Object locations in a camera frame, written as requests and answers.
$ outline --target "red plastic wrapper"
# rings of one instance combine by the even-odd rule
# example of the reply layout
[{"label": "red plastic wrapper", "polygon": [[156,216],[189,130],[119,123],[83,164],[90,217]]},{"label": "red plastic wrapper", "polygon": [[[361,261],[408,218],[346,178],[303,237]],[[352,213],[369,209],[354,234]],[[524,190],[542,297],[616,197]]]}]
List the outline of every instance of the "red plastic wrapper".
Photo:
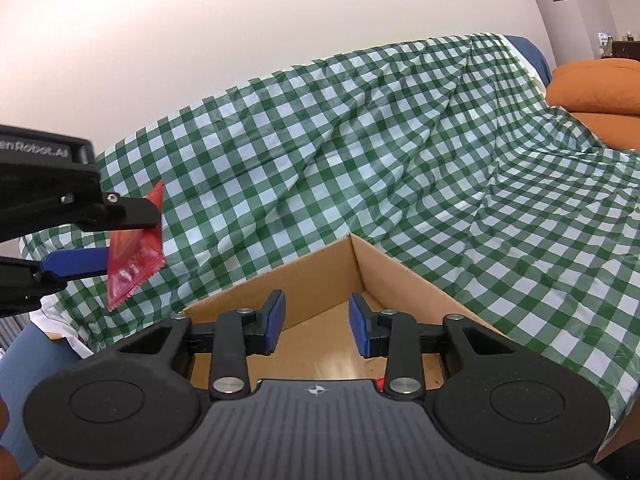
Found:
[{"label": "red plastic wrapper", "polygon": [[[163,187],[161,180],[146,196],[160,212]],[[161,223],[151,229],[112,231],[107,259],[107,312],[127,301],[165,263]]]}]

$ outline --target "green and white checkered tablecloth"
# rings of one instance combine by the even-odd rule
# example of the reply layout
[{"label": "green and white checkered tablecloth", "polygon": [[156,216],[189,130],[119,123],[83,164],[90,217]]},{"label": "green and white checkered tablecloth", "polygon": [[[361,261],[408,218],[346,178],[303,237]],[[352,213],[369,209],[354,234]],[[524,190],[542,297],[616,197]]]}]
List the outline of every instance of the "green and white checkered tablecloth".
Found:
[{"label": "green and white checkered tablecloth", "polygon": [[[353,232],[593,381],[614,418],[638,388],[640,158],[548,108],[500,36],[392,44],[252,80],[98,165],[104,189],[125,195],[164,178],[167,266],[111,314],[101,278],[59,294],[94,350]],[[106,236],[50,229],[23,254]]]}]

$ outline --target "cardboard box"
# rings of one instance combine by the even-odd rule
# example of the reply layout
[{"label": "cardboard box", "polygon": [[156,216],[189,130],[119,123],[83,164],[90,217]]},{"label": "cardboard box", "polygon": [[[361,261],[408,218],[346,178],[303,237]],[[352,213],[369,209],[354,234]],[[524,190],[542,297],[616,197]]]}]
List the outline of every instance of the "cardboard box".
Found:
[{"label": "cardboard box", "polygon": [[[252,387],[272,379],[376,379],[384,375],[385,358],[363,359],[348,319],[348,299],[360,292],[372,310],[392,308],[421,323],[442,323],[458,313],[488,326],[439,288],[354,235],[288,264],[256,276],[193,305],[186,313],[194,323],[214,321],[236,308],[258,309],[279,288],[287,300],[287,317],[271,356],[248,357]],[[191,383],[207,388],[210,354],[198,354]],[[424,355],[428,388],[442,385],[437,355]]]}]

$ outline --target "screw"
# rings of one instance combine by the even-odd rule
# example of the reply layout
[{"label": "screw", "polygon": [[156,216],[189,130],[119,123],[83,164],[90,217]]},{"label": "screw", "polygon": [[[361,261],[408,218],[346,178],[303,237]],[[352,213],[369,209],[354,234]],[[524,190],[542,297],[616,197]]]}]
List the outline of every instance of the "screw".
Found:
[{"label": "screw", "polygon": [[237,377],[220,377],[213,381],[213,389],[221,394],[234,394],[244,388],[244,381]]},{"label": "screw", "polygon": [[396,394],[413,394],[420,389],[420,383],[411,377],[398,377],[389,383]]}]

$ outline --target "blue gripper pad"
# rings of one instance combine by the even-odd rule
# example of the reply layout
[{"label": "blue gripper pad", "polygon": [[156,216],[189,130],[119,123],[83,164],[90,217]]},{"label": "blue gripper pad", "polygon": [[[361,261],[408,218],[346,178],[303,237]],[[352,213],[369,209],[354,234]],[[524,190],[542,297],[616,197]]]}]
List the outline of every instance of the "blue gripper pad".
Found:
[{"label": "blue gripper pad", "polygon": [[353,339],[356,341],[358,352],[362,357],[370,357],[366,320],[353,294],[349,297],[349,325],[351,326],[351,334],[353,334]]},{"label": "blue gripper pad", "polygon": [[62,280],[80,280],[107,273],[108,247],[53,251],[40,262],[43,272],[52,272]]},{"label": "blue gripper pad", "polygon": [[267,298],[263,308],[265,308],[265,306],[268,308],[270,304],[273,306],[270,307],[269,313],[267,314],[267,329],[264,333],[267,355],[276,349],[280,332],[282,332],[282,325],[284,324],[284,318],[287,313],[284,292],[274,290]]}]

